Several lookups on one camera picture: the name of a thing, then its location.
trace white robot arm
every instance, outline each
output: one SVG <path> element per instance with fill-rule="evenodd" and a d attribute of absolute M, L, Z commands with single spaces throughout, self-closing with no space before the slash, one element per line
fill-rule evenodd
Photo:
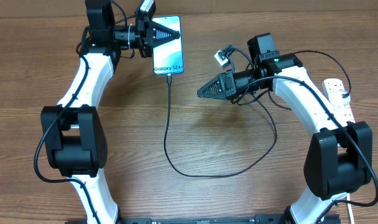
<path fill-rule="evenodd" d="M 269 220 L 268 215 L 256 216 L 256 219 L 259 223 L 270 224 L 315 223 L 323 219 L 332 202 L 346 197 L 348 193 L 355 192 L 371 181 L 371 129 L 365 122 L 354 123 L 352 112 L 348 110 L 349 105 L 346 106 L 350 101 L 347 92 L 330 91 L 332 88 L 327 89 L 324 83 L 323 88 L 329 98 L 327 100 L 294 54 L 280 55 L 275 49 L 271 34 L 255 36 L 247 42 L 247 46 L 251 59 L 243 54 L 254 65 L 253 68 L 237 73 L 232 70 L 220 73 L 198 90 L 198 96 L 238 103 L 246 93 L 268 88 L 289 105 L 311 139 L 304 165 L 308 187 L 278 220 L 276 217 Z M 232 51 L 229 45 L 224 50 L 219 50 L 214 57 L 225 67 L 231 63 L 226 59 L 229 59 Z M 356 139 L 356 142 L 350 144 L 348 136 Z M 338 146 L 346 148 L 347 152 L 338 154 Z"/>
<path fill-rule="evenodd" d="M 78 52 L 80 67 L 57 106 L 46 106 L 41 113 L 42 141 L 46 146 L 48 163 L 68 177 L 68 181 L 76 180 L 70 182 L 80 196 L 87 212 L 86 222 L 90 224 L 123 222 L 104 176 L 108 148 L 97 112 L 105 86 L 119 63 L 121 51 L 137 49 L 141 57 L 152 57 L 154 47 L 180 38 L 179 32 L 152 21 L 156 10 L 154 0 L 141 2 L 135 14 L 136 26 L 127 26 L 127 21 L 124 26 L 117 26 L 112 3 L 117 5 L 110 0 L 85 1 L 90 26 L 85 29 Z M 157 32 L 165 35 L 155 38 Z M 80 136 L 63 135 L 62 131 L 71 128 L 79 129 Z M 41 142 L 36 155 L 41 149 Z M 42 177 L 37 171 L 36 157 L 34 164 L 36 174 L 42 180 L 65 182 Z"/>

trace wood grain surface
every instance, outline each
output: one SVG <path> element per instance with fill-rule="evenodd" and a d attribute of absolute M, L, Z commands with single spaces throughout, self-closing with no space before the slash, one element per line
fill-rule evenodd
<path fill-rule="evenodd" d="M 54 105 L 70 86 L 79 62 L 74 48 L 87 24 L 86 17 L 0 19 L 0 223 L 63 223 L 86 217 L 70 184 L 46 184 L 36 177 L 33 155 L 42 135 L 41 109 Z M 187 174 L 232 173 L 270 147 L 271 124 L 258 104 L 233 106 L 196 95 L 223 71 L 213 58 L 218 49 L 233 43 L 247 51 L 247 40 L 270 32 L 283 54 L 321 50 L 345 66 L 353 84 L 355 119 L 366 121 L 374 133 L 372 165 L 378 176 L 378 11 L 203 14 L 182 16 L 182 26 L 186 71 L 173 79 L 167 142 L 178 169 Z M 299 57 L 318 86 L 326 78 L 345 80 L 329 58 Z M 232 58 L 237 70 L 247 65 L 242 55 Z M 261 102 L 279 133 L 264 160 L 227 179 L 183 177 L 163 152 L 165 78 L 153 74 L 151 58 L 122 59 L 105 89 L 99 115 L 109 146 L 106 178 L 124 217 L 282 213 L 306 187 L 303 164 L 310 140 L 291 111 L 274 106 L 267 97 Z M 46 177 L 60 177 L 49 167 L 44 147 L 39 164 Z M 369 202 L 373 197 L 369 184 L 351 198 Z M 378 206 L 353 210 L 357 223 L 378 223 Z M 345 205 L 333 213 L 348 223 Z"/>
<path fill-rule="evenodd" d="M 142 0 L 115 0 L 127 16 Z M 378 10 L 378 0 L 157 0 L 158 14 Z M 121 15 L 113 7 L 116 15 Z M 86 16 L 83 0 L 0 0 L 0 18 Z"/>

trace smartphone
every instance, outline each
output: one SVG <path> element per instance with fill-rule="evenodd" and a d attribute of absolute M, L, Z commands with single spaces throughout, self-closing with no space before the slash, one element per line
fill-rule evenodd
<path fill-rule="evenodd" d="M 154 22 L 181 33 L 179 16 L 156 17 Z M 179 39 L 153 48 L 153 69 L 156 75 L 183 73 L 182 33 Z"/>

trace electrical outlet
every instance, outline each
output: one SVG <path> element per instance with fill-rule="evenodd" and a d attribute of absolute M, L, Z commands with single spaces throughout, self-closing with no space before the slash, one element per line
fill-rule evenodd
<path fill-rule="evenodd" d="M 343 81 L 337 78 L 329 78 L 321 84 L 321 87 L 325 97 L 336 108 L 336 111 L 339 111 L 340 115 L 344 116 L 347 121 L 355 123 L 355 118 L 349 105 L 351 96 L 347 98 L 342 97 L 342 95 L 347 93 Z"/>

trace black base frame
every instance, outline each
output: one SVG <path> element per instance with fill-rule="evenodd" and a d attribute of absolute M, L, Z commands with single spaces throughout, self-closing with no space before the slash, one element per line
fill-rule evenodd
<path fill-rule="evenodd" d="M 244 218 L 173 218 L 151 220 L 150 218 L 128 218 L 122 224 L 289 224 L 281 222 L 284 215 L 256 215 Z M 82 222 L 66 222 L 65 224 L 86 224 Z M 322 224 L 341 224 L 339 215 L 327 215 Z"/>

